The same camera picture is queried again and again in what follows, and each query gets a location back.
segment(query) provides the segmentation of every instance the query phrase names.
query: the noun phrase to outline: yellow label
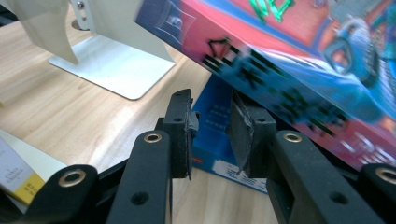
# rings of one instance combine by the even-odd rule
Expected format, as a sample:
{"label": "yellow label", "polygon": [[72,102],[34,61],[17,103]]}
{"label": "yellow label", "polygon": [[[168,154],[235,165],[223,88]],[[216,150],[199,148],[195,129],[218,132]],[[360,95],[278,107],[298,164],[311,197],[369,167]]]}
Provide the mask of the yellow label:
{"label": "yellow label", "polygon": [[44,184],[44,180],[38,174],[33,173],[11,194],[22,203],[29,205]]}

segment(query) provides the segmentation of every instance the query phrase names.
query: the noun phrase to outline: wooden table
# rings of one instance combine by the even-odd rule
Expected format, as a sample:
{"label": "wooden table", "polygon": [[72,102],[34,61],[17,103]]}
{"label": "wooden table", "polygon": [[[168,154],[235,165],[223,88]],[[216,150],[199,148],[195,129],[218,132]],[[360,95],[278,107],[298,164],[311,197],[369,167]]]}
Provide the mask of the wooden table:
{"label": "wooden table", "polygon": [[[71,28],[72,45],[89,36]],[[129,157],[136,137],[153,130],[171,94],[197,99],[210,73],[169,48],[177,65],[143,98],[130,101],[48,63],[19,22],[0,28],[0,128],[55,159],[102,172]],[[174,223],[276,223],[269,197],[193,169],[174,180]]]}

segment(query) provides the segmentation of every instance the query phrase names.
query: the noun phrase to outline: wood grain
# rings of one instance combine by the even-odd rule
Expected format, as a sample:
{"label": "wood grain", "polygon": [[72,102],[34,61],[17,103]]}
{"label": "wood grain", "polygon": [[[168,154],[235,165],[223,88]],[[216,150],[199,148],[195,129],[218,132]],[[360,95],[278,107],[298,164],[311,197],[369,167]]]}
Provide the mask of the wood grain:
{"label": "wood grain", "polygon": [[[90,36],[66,29],[72,45]],[[67,165],[104,171],[129,157],[136,137],[163,117],[171,94],[196,100],[210,73],[167,46],[177,65],[143,98],[130,101],[48,63],[19,22],[0,28],[0,128]],[[267,195],[194,169],[174,181],[174,223],[276,223]]]}

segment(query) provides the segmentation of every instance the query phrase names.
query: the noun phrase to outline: board game box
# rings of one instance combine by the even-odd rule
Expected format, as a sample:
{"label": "board game box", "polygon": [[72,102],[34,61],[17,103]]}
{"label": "board game box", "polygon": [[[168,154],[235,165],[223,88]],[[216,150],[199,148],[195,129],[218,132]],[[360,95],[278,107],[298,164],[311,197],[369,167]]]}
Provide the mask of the board game box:
{"label": "board game box", "polygon": [[135,21],[355,169],[396,165],[396,1],[145,0]]}

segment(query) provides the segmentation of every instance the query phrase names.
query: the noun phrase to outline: yellow and white package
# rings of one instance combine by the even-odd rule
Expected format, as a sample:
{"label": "yellow and white package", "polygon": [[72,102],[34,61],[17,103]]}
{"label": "yellow and white package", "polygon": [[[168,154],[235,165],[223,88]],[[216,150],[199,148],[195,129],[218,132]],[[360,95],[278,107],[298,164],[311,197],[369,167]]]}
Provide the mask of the yellow and white package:
{"label": "yellow and white package", "polygon": [[0,137],[0,188],[29,205],[44,180]]}

